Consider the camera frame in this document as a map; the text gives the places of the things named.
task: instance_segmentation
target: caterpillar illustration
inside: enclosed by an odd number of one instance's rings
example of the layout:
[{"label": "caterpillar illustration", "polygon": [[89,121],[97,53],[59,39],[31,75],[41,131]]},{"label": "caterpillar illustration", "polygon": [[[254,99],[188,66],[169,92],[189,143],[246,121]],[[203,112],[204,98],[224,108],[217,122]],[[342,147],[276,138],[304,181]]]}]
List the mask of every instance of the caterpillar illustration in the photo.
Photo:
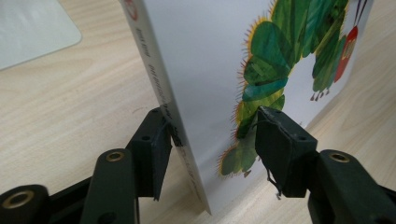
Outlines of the caterpillar illustration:
[{"label": "caterpillar illustration", "polygon": [[315,54],[313,96],[329,93],[343,75],[358,36],[358,23],[366,6],[359,0],[354,27],[342,34],[348,0],[275,0],[270,17],[260,17],[247,34],[241,100],[235,106],[232,145],[219,156],[220,176],[246,177],[257,158],[254,147],[256,111],[260,105],[281,110],[284,88],[297,62]]}]

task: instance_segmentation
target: book cover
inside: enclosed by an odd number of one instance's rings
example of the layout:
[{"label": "book cover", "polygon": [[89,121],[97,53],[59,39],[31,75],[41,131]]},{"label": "book cover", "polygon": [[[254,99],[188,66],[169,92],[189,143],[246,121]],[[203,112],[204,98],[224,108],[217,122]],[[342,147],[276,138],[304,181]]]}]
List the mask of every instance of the book cover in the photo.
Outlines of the book cover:
[{"label": "book cover", "polygon": [[344,88],[373,0],[120,0],[176,135],[191,188],[215,213],[265,175],[259,105],[301,126]]}]

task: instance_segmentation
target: wooden table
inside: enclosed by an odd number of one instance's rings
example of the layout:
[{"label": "wooden table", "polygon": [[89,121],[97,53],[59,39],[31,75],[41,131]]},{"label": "wooden table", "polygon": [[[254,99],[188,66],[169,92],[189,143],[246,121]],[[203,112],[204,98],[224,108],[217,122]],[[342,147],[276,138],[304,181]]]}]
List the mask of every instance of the wooden table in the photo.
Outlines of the wooden table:
[{"label": "wooden table", "polygon": [[[0,72],[0,192],[41,184],[52,194],[92,175],[158,106],[120,4],[62,0],[82,32],[74,47]],[[396,189],[396,1],[375,1],[358,60],[332,108],[308,129],[318,148],[354,155]],[[140,200],[142,223],[309,223],[306,199],[282,199],[265,176],[210,216],[174,150],[161,200]]]}]

